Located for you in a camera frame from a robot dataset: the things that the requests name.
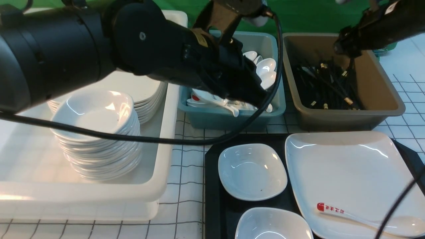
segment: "green backdrop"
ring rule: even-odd
[[[180,10],[187,13],[189,26],[208,0],[154,0],[162,9]],[[361,13],[368,7],[367,0],[353,0],[338,5],[335,0],[268,0],[268,5],[278,13],[284,32],[338,32],[341,28],[358,23]],[[0,0],[23,7],[26,0]],[[60,7],[60,0],[34,0],[34,7]],[[241,23],[240,31],[261,31],[275,34],[275,26],[269,21],[256,28]]]

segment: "brown plastic bin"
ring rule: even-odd
[[[355,60],[359,98],[366,110],[309,109],[301,104],[291,65],[307,60],[316,65],[320,57],[330,59],[342,67],[350,59],[334,53],[337,34],[288,33],[283,34],[283,64],[294,105],[300,115],[300,127],[308,131],[371,130],[390,116],[402,115],[406,108],[396,89],[372,51],[364,51]]]

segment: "blue plastic bin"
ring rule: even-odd
[[[217,31],[211,31],[213,35],[218,35]],[[267,33],[243,32],[237,31],[234,38],[241,41],[244,45],[243,52],[256,51],[263,58],[273,58],[278,60],[278,46],[276,39]],[[274,117],[282,117],[286,110],[285,90],[283,88],[282,79],[280,80],[279,90],[272,101],[273,112],[262,113],[248,128],[248,131],[264,131],[267,124]],[[192,127],[205,128],[214,130],[233,130],[235,127],[245,122],[253,111],[240,111],[238,117],[234,117],[232,113],[224,108],[197,108],[187,106],[186,100],[190,98],[192,89],[180,87],[180,100],[178,108],[186,112]]]

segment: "gray plastic bin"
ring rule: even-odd
[[[367,110],[309,109],[301,104],[291,65],[298,60],[317,64],[320,57],[335,61],[342,67],[349,58],[335,55],[333,43],[337,34],[290,33],[283,34],[283,64],[294,105],[300,115],[300,127],[309,131],[371,130],[389,116],[402,115],[406,108],[396,89],[372,51],[364,51],[355,60],[359,98]]]
[[[217,31],[211,31],[213,35],[218,35]],[[241,32],[237,31],[234,38],[244,44],[243,51],[256,51],[263,58],[273,58],[278,60],[278,46],[276,39],[266,33]],[[232,113],[224,108],[196,108],[187,106],[186,100],[190,98],[191,89],[187,87],[180,88],[180,99],[178,108],[186,112],[192,127],[215,130],[233,130],[235,127],[245,122],[252,111],[240,111],[238,117],[233,117]],[[263,131],[273,117],[282,117],[286,110],[285,91],[281,81],[279,90],[272,101],[273,112],[262,113],[248,128],[248,131]]]

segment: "white ceramic spoon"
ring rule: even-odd
[[[376,229],[379,229],[381,226],[381,222],[368,221],[366,219],[359,218],[345,210],[332,207],[326,203],[318,203],[317,209],[321,213],[343,217]],[[415,238],[425,233],[425,222],[412,216],[397,216],[390,219],[387,226],[385,226],[384,232],[394,236]]]
[[[267,72],[263,74],[261,77],[261,87],[267,90],[276,82],[276,72]]]
[[[275,69],[276,69],[276,61],[272,58],[267,58],[260,61],[257,64],[256,72],[257,72],[257,75],[261,77],[263,74],[267,72],[275,71]]]
[[[187,99],[186,103],[187,103],[188,106],[198,107],[198,108],[215,108],[215,107],[217,107],[217,105],[199,102],[199,101],[195,101],[193,99]]]
[[[254,107],[254,106],[252,106],[250,104],[246,104],[246,103],[243,103],[243,104],[240,104],[240,105],[233,105],[233,104],[228,104],[228,105],[233,106],[238,110],[249,110],[249,111],[258,110],[257,107]],[[266,109],[266,112],[271,113],[272,111],[273,111],[273,106],[271,104],[269,104],[269,106]]]
[[[254,60],[254,64],[257,65],[262,60],[263,60],[263,57],[262,56],[257,56],[257,58]]]
[[[256,51],[247,51],[247,52],[243,53],[242,55],[244,55],[250,61],[254,61],[258,54],[257,54]]]
[[[227,105],[227,103],[229,102],[228,99],[222,99],[216,95],[213,95],[209,92],[206,91],[201,91],[201,90],[197,90],[197,89],[193,89],[193,93],[202,101],[207,102],[207,103],[212,103],[218,106],[221,106],[225,109],[228,109],[232,112],[234,117],[238,117],[239,116],[239,110],[236,109],[233,106],[229,106]]]
[[[201,91],[201,90],[198,90],[198,89],[193,89],[193,93],[200,100],[207,102],[207,103],[213,103],[215,105],[224,106],[229,102],[228,99],[222,99],[222,98],[220,98],[216,95],[211,94],[210,92]]]

